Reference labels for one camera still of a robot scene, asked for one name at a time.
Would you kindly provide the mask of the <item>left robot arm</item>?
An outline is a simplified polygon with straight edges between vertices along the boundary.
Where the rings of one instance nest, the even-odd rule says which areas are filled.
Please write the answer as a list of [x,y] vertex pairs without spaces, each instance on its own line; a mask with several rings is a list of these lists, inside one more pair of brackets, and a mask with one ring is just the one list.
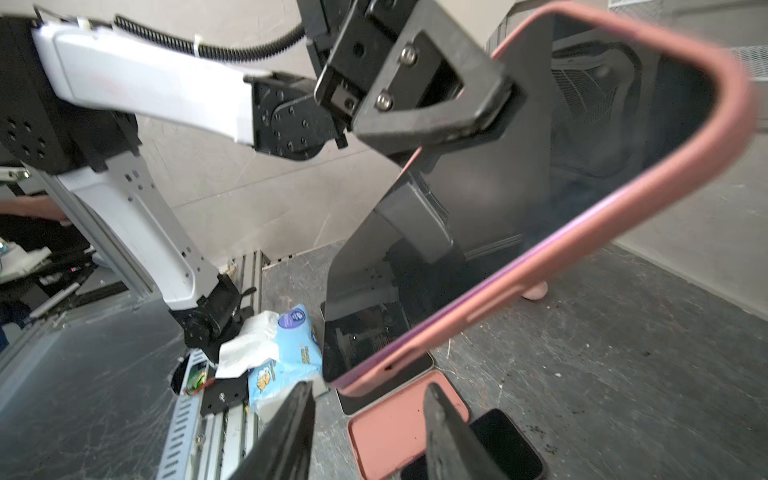
[[254,47],[185,40],[124,17],[1,19],[1,142],[56,179],[152,279],[190,348],[217,361],[244,321],[140,154],[141,116],[290,161],[348,133],[394,160],[474,137],[518,91],[436,1],[303,1]]

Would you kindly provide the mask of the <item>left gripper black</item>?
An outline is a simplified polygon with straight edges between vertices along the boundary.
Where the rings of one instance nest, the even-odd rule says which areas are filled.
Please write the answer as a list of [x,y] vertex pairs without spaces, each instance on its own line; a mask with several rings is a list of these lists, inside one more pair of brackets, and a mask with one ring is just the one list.
[[317,103],[340,120],[355,115],[357,138],[385,156],[480,132],[514,95],[504,66],[435,1],[298,7]]

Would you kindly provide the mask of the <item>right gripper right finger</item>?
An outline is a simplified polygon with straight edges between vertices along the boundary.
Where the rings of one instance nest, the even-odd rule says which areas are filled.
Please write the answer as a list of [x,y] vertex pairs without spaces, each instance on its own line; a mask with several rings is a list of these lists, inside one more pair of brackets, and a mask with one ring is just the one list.
[[429,479],[506,479],[437,383],[423,401]]

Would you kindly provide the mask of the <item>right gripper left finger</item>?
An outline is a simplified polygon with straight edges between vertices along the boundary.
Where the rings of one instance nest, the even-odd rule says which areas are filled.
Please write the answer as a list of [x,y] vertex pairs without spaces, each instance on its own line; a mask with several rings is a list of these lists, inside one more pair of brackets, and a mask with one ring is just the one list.
[[298,382],[230,479],[309,477],[315,426],[312,384]]

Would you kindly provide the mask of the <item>black phone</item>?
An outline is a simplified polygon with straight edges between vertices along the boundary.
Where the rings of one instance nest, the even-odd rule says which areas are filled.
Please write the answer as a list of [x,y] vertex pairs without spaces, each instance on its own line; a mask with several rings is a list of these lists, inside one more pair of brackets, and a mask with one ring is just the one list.
[[[496,462],[506,479],[544,479],[547,467],[524,434],[510,417],[492,409],[469,423],[469,428]],[[407,464],[402,479],[429,479],[425,454]]]

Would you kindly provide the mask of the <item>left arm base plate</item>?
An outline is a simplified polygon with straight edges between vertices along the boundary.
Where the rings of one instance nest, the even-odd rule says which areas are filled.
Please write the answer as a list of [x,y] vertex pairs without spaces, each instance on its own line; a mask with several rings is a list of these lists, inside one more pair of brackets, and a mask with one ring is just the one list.
[[200,398],[200,415],[217,415],[248,401],[247,378],[216,378],[216,368],[206,359],[192,363],[187,355],[174,370],[170,388],[184,397]]

